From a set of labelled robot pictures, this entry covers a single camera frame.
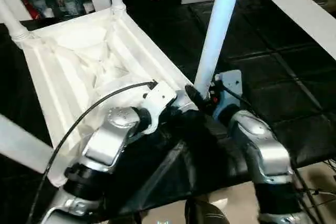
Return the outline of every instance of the floor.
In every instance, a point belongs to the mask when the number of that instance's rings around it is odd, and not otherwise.
[[[334,171],[324,163],[317,163],[299,169],[309,188],[324,190],[336,190],[336,182],[333,178]],[[221,205],[221,210],[227,216],[231,224],[258,224],[258,206],[254,196],[254,188],[251,182],[221,189],[207,195],[208,201]],[[326,223],[336,223],[336,196],[314,196]],[[184,204],[181,200],[163,207],[152,209],[143,214],[143,224],[181,224],[185,223]]]

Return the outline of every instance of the white bracket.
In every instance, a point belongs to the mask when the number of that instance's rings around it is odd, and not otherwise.
[[[159,116],[166,106],[176,98],[176,92],[169,85],[161,81],[149,92],[141,107],[149,111],[151,115],[151,125],[143,131],[144,134],[153,133],[159,124]]]

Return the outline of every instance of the black table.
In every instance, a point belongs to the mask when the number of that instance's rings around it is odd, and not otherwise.
[[[153,5],[128,13],[194,81],[211,2]],[[26,22],[29,29],[57,20]],[[50,143],[23,53],[0,26],[0,113]],[[270,0],[238,0],[216,71],[240,69],[245,97],[275,129],[298,166],[336,154],[336,62]],[[246,164],[220,125],[216,140],[190,134],[165,142],[148,137],[125,150],[111,178],[109,214],[128,214],[249,180]],[[23,223],[40,175],[1,157],[0,219]],[[47,185],[39,213],[54,193]]]

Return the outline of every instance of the black wire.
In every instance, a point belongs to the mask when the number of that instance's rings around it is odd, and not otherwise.
[[[300,202],[300,205],[303,207],[304,211],[308,215],[309,219],[313,222],[313,224],[319,224],[315,216],[311,213],[305,201],[301,197],[298,197],[298,200]]]
[[[37,188],[36,191],[36,195],[32,204],[32,207],[30,208],[30,212],[29,212],[29,216],[27,219],[27,224],[31,224],[32,219],[33,219],[33,215],[34,215],[34,211],[38,202],[38,198],[39,195],[42,191],[43,185],[47,179],[47,175],[48,172],[50,171],[50,168],[59,152],[59,150],[61,149],[61,147],[63,146],[63,144],[65,143],[66,139],[68,138],[68,136],[71,134],[71,132],[76,128],[76,126],[83,120],[83,118],[89,114],[94,108],[96,108],[98,105],[100,105],[102,102],[104,102],[105,100],[109,99],[110,97],[117,95],[123,91],[129,90],[129,89],[133,89],[133,88],[137,88],[137,87],[141,87],[141,86],[153,86],[155,84],[155,82],[142,82],[142,83],[137,83],[137,84],[133,84],[133,85],[129,85],[127,87],[121,88],[117,91],[114,91],[110,94],[107,94],[106,96],[104,96],[103,98],[99,99],[97,102],[95,102],[91,107],[89,107],[80,117],[78,117],[78,119],[73,123],[73,125],[70,127],[70,129],[68,130],[68,132],[63,136],[63,138],[61,139],[61,141],[59,142],[59,144],[57,145],[57,147],[55,148],[54,152],[52,153],[52,156],[46,166],[46,169],[43,173],[42,176],[42,180]]]
[[[327,161],[323,161],[330,169],[332,169],[336,173],[336,167],[331,163],[330,159]]]
[[[298,177],[298,179],[299,179],[299,181],[300,181],[302,187],[303,187],[304,190],[306,191],[307,196],[308,196],[308,199],[309,199],[309,201],[311,202],[312,207],[314,208],[314,210],[315,210],[315,212],[316,212],[316,216],[317,216],[317,218],[319,219],[320,224],[326,224],[326,223],[325,223],[325,220],[324,220],[324,218],[323,218],[323,216],[322,216],[322,214],[321,214],[321,211],[320,211],[320,209],[317,207],[317,204],[316,204],[316,202],[315,202],[315,200],[314,200],[314,198],[313,198],[313,195],[311,194],[311,191],[309,190],[309,188],[308,188],[308,186],[307,186],[305,180],[302,178],[300,172],[298,171],[298,169],[297,169],[296,167],[294,167],[293,170],[294,170],[296,176]]]
[[[241,96],[239,96],[238,94],[236,94],[235,92],[233,92],[232,90],[230,90],[229,88],[227,88],[226,86],[223,85],[223,89],[228,92],[230,95],[232,95],[234,98],[238,99],[239,101],[245,103],[246,105],[248,105],[255,113],[255,115],[259,118],[261,118],[265,123],[267,123],[267,121],[265,120],[264,117],[260,116],[256,110],[253,108],[253,106],[251,105],[251,103],[249,103],[247,100],[243,99]],[[310,192],[310,190],[308,189],[308,186],[305,182],[305,180],[302,178],[301,174],[299,173],[299,171],[294,167],[293,168],[295,174],[297,175],[297,177],[299,178],[304,190],[307,192],[307,196],[309,198],[309,201],[311,202],[316,215],[318,217],[318,219],[320,220],[320,224],[326,224],[324,218],[322,217],[321,211],[319,210],[319,208],[317,207],[317,204]],[[303,206],[303,208],[305,209],[308,217],[315,223],[318,224],[318,222],[316,221],[315,217],[312,215],[312,213],[310,212],[309,208],[307,207],[306,203],[300,198],[298,197],[298,200],[301,202],[301,205]]]
[[[226,86],[223,85],[223,89],[224,91],[228,92],[230,95],[232,95],[234,98],[236,98],[237,100],[239,100],[240,102],[243,102],[244,104],[246,104],[247,106],[249,106],[250,108],[252,107],[252,104],[249,103],[249,101],[245,100],[244,98],[242,98],[241,96],[239,96],[238,94],[236,94],[235,92],[233,92],[231,89],[227,88]]]

